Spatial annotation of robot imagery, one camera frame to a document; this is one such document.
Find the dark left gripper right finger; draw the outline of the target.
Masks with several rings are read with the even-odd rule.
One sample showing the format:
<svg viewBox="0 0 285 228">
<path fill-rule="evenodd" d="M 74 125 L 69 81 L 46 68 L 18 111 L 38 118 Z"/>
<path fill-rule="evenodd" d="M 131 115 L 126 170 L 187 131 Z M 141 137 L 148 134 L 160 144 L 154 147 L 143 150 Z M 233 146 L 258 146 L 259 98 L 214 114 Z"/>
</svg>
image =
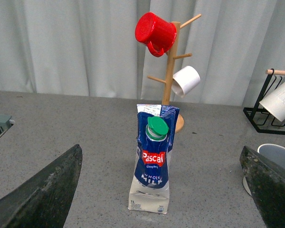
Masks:
<svg viewBox="0 0 285 228">
<path fill-rule="evenodd" d="M 240 155 L 247 186 L 268 228 L 285 228 L 285 152 L 281 146 L 244 146 Z"/>
</svg>

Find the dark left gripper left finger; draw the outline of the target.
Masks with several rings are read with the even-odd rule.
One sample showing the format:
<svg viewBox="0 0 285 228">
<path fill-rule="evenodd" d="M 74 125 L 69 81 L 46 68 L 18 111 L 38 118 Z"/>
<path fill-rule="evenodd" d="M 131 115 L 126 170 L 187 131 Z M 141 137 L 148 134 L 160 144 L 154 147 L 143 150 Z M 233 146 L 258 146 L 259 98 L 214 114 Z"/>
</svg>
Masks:
<svg viewBox="0 0 285 228">
<path fill-rule="evenodd" d="M 62 228 L 78 185 L 79 144 L 0 199 L 0 228 Z"/>
</svg>

